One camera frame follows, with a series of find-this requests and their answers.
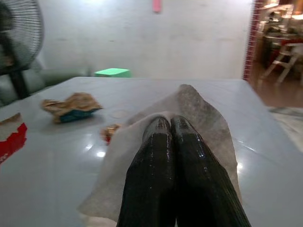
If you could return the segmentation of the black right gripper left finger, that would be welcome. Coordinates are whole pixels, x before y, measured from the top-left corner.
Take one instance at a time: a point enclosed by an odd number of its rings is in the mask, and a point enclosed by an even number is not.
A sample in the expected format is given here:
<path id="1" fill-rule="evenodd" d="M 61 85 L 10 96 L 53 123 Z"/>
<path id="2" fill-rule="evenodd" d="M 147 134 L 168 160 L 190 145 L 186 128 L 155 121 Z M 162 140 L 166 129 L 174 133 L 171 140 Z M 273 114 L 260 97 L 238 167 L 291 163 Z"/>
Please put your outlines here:
<path id="1" fill-rule="evenodd" d="M 175 155 L 169 122 L 157 117 L 146 127 L 142 144 L 125 179 L 119 227 L 173 227 Z"/>

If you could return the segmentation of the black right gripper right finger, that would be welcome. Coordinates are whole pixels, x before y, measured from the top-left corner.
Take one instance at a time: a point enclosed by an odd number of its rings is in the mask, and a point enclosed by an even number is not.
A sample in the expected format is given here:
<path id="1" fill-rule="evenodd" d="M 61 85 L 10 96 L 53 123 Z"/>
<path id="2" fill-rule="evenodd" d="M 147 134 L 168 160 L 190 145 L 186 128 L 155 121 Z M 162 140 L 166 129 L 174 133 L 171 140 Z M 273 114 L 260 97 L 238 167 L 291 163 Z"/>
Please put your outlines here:
<path id="1" fill-rule="evenodd" d="M 249 227 L 227 171 L 192 124 L 171 119 L 176 152 L 177 225 L 179 227 Z"/>

